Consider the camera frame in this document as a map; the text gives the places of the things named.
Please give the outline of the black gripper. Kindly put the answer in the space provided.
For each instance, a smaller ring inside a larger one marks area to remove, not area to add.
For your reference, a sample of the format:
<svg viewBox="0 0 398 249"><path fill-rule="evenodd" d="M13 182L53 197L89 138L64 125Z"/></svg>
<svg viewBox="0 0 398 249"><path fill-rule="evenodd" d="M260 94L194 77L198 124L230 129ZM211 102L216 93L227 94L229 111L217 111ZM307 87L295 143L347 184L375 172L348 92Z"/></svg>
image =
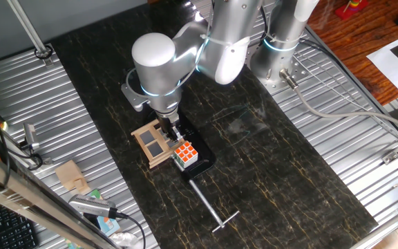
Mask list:
<svg viewBox="0 0 398 249"><path fill-rule="evenodd" d="M174 141L172 133L176 135L177 140L183 139L182 134L179 132L177 128L177 124L179 123L179 116L158 116L158 121L160 126L165 134L165 136Z"/></svg>

